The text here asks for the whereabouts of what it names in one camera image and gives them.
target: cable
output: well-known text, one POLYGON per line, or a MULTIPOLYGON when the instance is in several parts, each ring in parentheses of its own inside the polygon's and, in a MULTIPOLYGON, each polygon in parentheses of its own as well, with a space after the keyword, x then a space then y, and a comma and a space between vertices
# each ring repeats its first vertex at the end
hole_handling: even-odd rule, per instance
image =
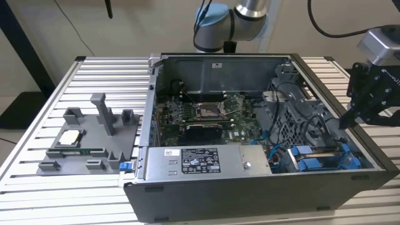
POLYGON ((187 92, 183 91, 183 93, 188 96, 188 98, 192 100, 192 102, 196 103, 195 100, 194 100, 194 99, 190 97, 190 95, 187 94, 187 92))
POLYGON ((270 143, 276 146, 276 143, 271 140, 271 134, 272 134, 272 129, 274 129, 274 126, 276 124, 276 120, 278 120, 278 116, 279 116, 279 113, 280 113, 280 99, 278 97, 278 89, 275 89, 275 95, 276 95, 276 103, 275 103, 275 115, 274 115, 274 119, 272 119, 272 124, 271 124, 271 127, 268 129, 268 141, 270 143))
POLYGON ((199 13, 198 13, 198 16, 196 16, 196 21, 195 21, 195 25, 194 25, 194 32, 196 32, 196 26, 198 26, 199 16, 200 16, 200 13, 202 13, 202 10, 203 10, 204 2, 206 2, 206 0, 203 0, 203 2, 202 2, 202 6, 200 6, 199 13))
POLYGON ((280 144, 278 144, 278 145, 274 146, 274 148, 272 148, 272 150, 271 150, 271 153, 270 153, 270 155, 268 155, 268 159, 272 158, 274 153, 275 153, 275 151, 276 151, 276 149, 278 149, 279 147, 280 147, 280 144))
POLYGON ((175 83, 176 81, 182 82, 182 79, 174 79, 174 80, 171 81, 171 83, 170 83, 170 94, 174 94, 174 92, 172 92, 172 85, 174 85, 174 83, 175 83))
POLYGON ((7 139, 4 139, 4 138, 0 138, 0 140, 3 140, 3 141, 6 141, 6 142, 10 142, 10 143, 12 143, 12 144, 18 144, 16 142, 12 142, 11 140, 7 140, 7 139))
POLYGON ((308 130, 308 126, 311 125, 312 120, 314 120, 315 118, 319 118, 319 120, 320 120, 320 122, 322 122, 322 124, 323 124, 324 130, 328 131, 328 127, 327 127, 327 124, 326 124, 326 121, 324 121, 324 118, 322 117, 322 115, 319 115, 319 114, 312 115, 312 116, 310 117, 310 119, 307 120, 307 122, 306 122, 306 125, 304 125, 304 127, 303 127, 303 132, 302 132, 303 139, 304 139, 304 141, 308 142, 308 144, 312 144, 312 143, 311 143, 311 141, 307 139, 306 133, 307 133, 307 130, 308 130))
POLYGON ((268 137, 268 132, 267 130, 263 131, 263 137, 262 138, 256 138, 255 140, 251 141, 251 145, 255 145, 256 144, 256 141, 264 141, 268 137))
MULTIPOLYGON (((298 86, 298 84, 294 83, 294 82, 283 82, 283 83, 280 83, 280 84, 278 85, 276 90, 278 90, 278 88, 279 88, 283 84, 286 84, 286 83, 298 86)), ((294 104, 294 108, 295 108, 296 112, 300 114, 300 116, 302 116, 304 119, 308 119, 308 117, 310 117, 311 115, 310 115, 310 116, 304 115, 304 113, 302 113, 300 109, 298 108, 298 105, 296 105, 296 104, 294 104)))
POLYGON ((374 28, 382 28, 382 27, 386 27, 384 26, 378 26, 378 27, 372 27, 372 28, 368 28, 368 29, 364 29, 364 30, 359 30, 356 32, 352 32, 352 33, 347 33, 347 34, 328 34, 318 25, 318 22, 315 21, 315 18, 314 18, 314 15, 312 15, 312 9, 311 9, 311 0, 307 1, 307 11, 308 11, 308 17, 310 17, 310 20, 311 20, 311 23, 312 23, 312 26, 314 28, 318 30, 318 32, 324 35, 326 37, 328 38, 347 38, 347 37, 351 37, 351 36, 356 36, 359 34, 364 34, 367 33, 367 31, 370 29, 374 29, 374 28))
POLYGON ((59 7, 59 9, 60 9, 60 11, 62 11, 62 13, 64 14, 64 16, 66 16, 68 22, 70 22, 71 25, 72 25, 72 28, 75 29, 75 32, 76 32, 76 34, 78 34, 78 37, 80 38, 82 43, 86 45, 88 51, 92 53, 92 56, 95 57, 96 55, 95 55, 94 51, 91 50, 91 48, 88 47, 87 43, 83 41, 83 39, 82 39, 82 37, 80 37, 80 33, 78 32, 78 29, 76 29, 76 27, 74 26, 74 23, 71 22, 71 19, 68 18, 67 14, 64 13, 64 11, 63 11, 63 9, 62 9, 59 3, 58 3, 58 0, 54 0, 54 1, 55 1, 55 3, 56 3, 56 5, 58 5, 58 7, 59 7))
POLYGON ((330 121, 330 120, 332 120, 332 119, 336 119, 336 120, 339 120, 338 118, 335 118, 335 117, 330 117, 330 118, 327 118, 326 119, 326 123, 330 121))
POLYGON ((210 9, 210 7, 211 7, 211 2, 212 2, 212 0, 210 0, 210 2, 208 2, 207 6, 206 6, 206 8, 204 8, 204 10, 203 10, 203 12, 202 12, 202 14, 200 14, 198 24, 195 24, 195 34, 194 34, 194 45, 195 45, 195 46, 196 46, 196 43, 195 43, 196 35, 198 35, 199 29, 200 29, 200 24, 202 24, 202 22, 203 22, 203 20, 204 20, 204 18, 206 18, 208 9, 210 9))
POLYGON ((268 129, 268 141, 270 143, 276 146, 278 144, 271 140, 271 134, 272 134, 272 129, 274 129, 274 126, 276 124, 276 120, 278 120, 278 116, 279 116, 279 113, 280 113, 280 98, 278 97, 278 91, 279 91, 279 88, 280 86, 284 84, 284 83, 291 83, 291 84, 295 84, 294 82, 282 82, 276 88, 275 88, 275 95, 276 95, 276 103, 275 103, 275 115, 274 115, 274 119, 272 119, 272 125, 268 129))

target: warning label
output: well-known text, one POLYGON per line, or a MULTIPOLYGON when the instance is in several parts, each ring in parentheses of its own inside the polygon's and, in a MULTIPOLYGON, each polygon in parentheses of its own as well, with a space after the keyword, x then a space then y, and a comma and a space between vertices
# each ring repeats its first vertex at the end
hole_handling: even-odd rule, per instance
POLYGON ((220 173, 220 158, 218 148, 182 149, 182 172, 220 173))

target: silver metal panel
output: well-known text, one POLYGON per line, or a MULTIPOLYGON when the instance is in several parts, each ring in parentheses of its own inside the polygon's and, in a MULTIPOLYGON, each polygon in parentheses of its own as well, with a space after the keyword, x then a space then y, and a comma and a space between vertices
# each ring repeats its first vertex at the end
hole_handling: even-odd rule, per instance
POLYGON ((143 80, 119 80, 119 81, 72 81, 70 83, 70 87, 99 87, 99 86, 140 86, 147 87, 150 83, 148 78, 143 78, 143 80))
POLYGON ((183 173, 184 155, 180 155, 182 149, 203 149, 204 146, 179 146, 150 148, 146 164, 146 180, 210 180, 223 178, 244 178, 264 176, 271 174, 271 168, 266 158, 266 153, 260 145, 210 145, 208 149, 216 149, 218 167, 220 172, 202 173, 200 162, 207 164, 203 157, 198 158, 199 167, 195 174, 183 173), (176 154, 168 156, 164 154, 166 149, 174 149, 176 154), (244 169, 243 163, 247 162, 248 168, 244 169))
MULTIPOLYGON (((340 82, 331 84, 338 85, 334 90, 331 89, 331 92, 338 96, 340 102, 347 104, 347 84, 344 81, 348 81, 350 77, 346 71, 336 62, 327 61, 323 57, 307 57, 304 60, 315 67, 316 75, 324 83, 328 83, 328 80, 338 80, 340 82)), ((115 96, 108 98, 112 101, 119 99, 123 101, 143 100, 143 96, 136 95, 147 95, 147 88, 138 89, 138 86, 134 85, 119 87, 68 87, 71 81, 87 80, 96 82, 107 79, 118 82, 122 79, 134 80, 132 77, 120 76, 134 76, 135 73, 100 72, 100 70, 106 69, 120 69, 122 64, 142 64, 143 68, 146 68, 144 65, 148 64, 148 59, 87 58, 83 63, 75 63, 68 71, 47 105, 0 168, 0 225, 143 224, 138 222, 132 207, 126 199, 126 194, 119 187, 119 178, 115 175, 55 177, 39 177, 35 175, 38 161, 44 158, 48 142, 55 137, 62 126, 59 119, 63 116, 64 110, 55 109, 55 105, 59 102, 88 101, 88 96, 94 92, 112 93, 115 96), (75 75, 80 64, 110 65, 111 67, 91 67, 90 70, 96 71, 94 74, 75 75)), ((112 110, 115 113, 120 113, 122 109, 114 108, 112 110)), ((95 111, 92 110, 83 109, 83 113, 94 114, 95 111)), ((383 145, 383 151, 394 160, 398 167, 400 167, 400 128, 371 125, 362 126, 372 136, 372 139, 383 145)), ((394 225, 400 224, 399 196, 400 177, 390 181, 379 190, 359 193, 335 211, 191 221, 188 224, 394 225)))
POLYGON ((147 74, 148 70, 142 68, 124 68, 124 69, 80 69, 76 74, 80 75, 99 75, 99 74, 147 74))

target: aluminum extrusion table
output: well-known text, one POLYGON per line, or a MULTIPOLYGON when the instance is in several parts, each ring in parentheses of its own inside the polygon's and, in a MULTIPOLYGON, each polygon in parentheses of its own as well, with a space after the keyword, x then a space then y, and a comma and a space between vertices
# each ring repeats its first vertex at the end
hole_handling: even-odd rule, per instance
MULTIPOLYGON (((335 61, 303 58, 347 106, 348 74, 335 61)), ((0 225, 114 224, 142 225, 135 216, 119 175, 36 176, 46 149, 63 126, 67 107, 84 114, 98 111, 90 98, 107 93, 107 106, 115 113, 132 109, 143 114, 148 84, 148 58, 87 58, 76 61, 42 112, 0 168, 0 225)), ((362 125, 376 144, 400 167, 400 127, 362 125)), ((139 143, 140 129, 135 143, 139 143)), ((326 212, 243 217, 182 222, 190 225, 358 225, 400 224, 400 177, 379 190, 359 193, 338 210, 326 212)))

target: blue cable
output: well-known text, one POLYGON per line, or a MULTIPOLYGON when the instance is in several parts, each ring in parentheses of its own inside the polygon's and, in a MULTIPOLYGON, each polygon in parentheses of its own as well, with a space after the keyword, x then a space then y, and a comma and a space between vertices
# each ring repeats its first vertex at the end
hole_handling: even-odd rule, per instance
POLYGON ((251 145, 255 145, 256 144, 256 141, 264 141, 268 137, 268 132, 267 130, 263 131, 263 138, 256 138, 255 140, 251 141, 251 145))
POLYGON ((272 158, 272 156, 274 156, 274 153, 275 153, 275 151, 276 151, 276 149, 280 147, 280 144, 278 144, 278 145, 275 145, 275 147, 272 148, 272 150, 271 150, 271 153, 270 153, 270 156, 268 156, 268 159, 271 159, 272 158))

